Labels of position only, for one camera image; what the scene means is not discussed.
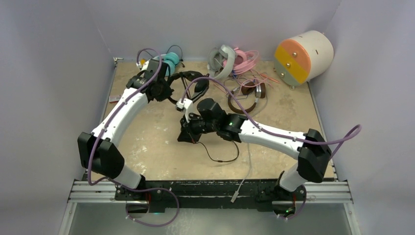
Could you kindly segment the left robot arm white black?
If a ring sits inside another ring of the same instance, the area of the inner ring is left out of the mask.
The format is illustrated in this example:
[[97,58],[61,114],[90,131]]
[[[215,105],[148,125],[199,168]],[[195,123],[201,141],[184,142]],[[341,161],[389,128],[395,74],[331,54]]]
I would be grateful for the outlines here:
[[165,79],[169,65],[161,60],[151,59],[142,70],[128,80],[120,100],[106,118],[90,133],[82,132],[78,149],[82,167],[87,169],[90,185],[92,173],[113,180],[125,188],[133,200],[140,200],[146,194],[144,177],[134,172],[125,162],[118,145],[136,115],[152,100],[163,101],[172,95],[172,89]]

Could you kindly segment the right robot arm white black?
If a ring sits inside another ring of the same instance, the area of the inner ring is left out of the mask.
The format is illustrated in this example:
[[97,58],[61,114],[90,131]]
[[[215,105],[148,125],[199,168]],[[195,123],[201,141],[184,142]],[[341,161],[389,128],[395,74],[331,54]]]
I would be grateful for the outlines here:
[[192,113],[193,102],[187,98],[178,101],[176,109],[184,113],[179,142],[197,143],[202,134],[216,133],[226,141],[261,145],[296,160],[289,170],[282,172],[275,185],[280,199],[287,199],[306,182],[321,183],[324,179],[331,150],[317,130],[292,132],[263,125],[244,115],[227,114],[211,98],[198,103],[198,114]]

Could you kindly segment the teal white cat headphones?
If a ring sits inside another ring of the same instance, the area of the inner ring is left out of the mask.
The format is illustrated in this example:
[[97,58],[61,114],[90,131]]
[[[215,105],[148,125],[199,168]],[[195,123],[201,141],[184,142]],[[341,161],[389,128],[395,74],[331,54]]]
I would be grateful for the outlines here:
[[165,76],[170,76],[175,72],[176,66],[180,63],[180,57],[174,52],[161,54],[162,61],[168,65]]

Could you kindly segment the grey white headphones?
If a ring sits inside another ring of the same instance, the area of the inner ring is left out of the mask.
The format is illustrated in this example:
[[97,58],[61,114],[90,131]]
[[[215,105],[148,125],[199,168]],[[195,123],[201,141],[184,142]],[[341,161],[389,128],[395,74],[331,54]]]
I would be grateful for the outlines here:
[[208,55],[208,73],[214,79],[224,79],[231,75],[236,52],[228,45],[213,48]]

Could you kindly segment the brown headphones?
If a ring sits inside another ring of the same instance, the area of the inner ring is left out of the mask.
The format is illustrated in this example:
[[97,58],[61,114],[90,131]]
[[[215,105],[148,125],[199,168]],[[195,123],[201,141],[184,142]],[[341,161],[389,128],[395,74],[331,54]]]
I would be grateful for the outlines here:
[[231,93],[238,101],[246,105],[244,110],[251,113],[257,107],[259,100],[267,97],[267,85],[264,82],[248,81],[232,89]]

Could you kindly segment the pink headphones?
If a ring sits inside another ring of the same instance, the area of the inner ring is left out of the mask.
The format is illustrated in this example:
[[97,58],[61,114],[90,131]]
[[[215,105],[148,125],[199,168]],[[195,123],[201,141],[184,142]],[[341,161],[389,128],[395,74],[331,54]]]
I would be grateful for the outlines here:
[[234,48],[236,59],[231,71],[232,75],[240,75],[253,69],[259,59],[260,54],[257,50],[242,51],[238,47]]

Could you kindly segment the small red white box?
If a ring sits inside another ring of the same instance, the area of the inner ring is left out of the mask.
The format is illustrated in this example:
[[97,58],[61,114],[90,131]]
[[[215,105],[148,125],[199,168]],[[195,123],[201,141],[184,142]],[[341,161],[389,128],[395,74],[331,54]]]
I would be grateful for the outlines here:
[[117,103],[120,101],[121,99],[121,95],[117,95],[117,96],[110,96],[108,102],[109,103]]

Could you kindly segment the round drawer cabinet orange yellow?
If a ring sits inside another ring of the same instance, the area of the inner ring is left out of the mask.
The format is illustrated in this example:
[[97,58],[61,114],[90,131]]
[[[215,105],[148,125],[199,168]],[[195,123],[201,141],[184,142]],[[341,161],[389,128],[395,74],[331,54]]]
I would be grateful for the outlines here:
[[274,53],[274,69],[291,87],[321,75],[331,65],[334,47],[321,32],[310,30],[283,40]]

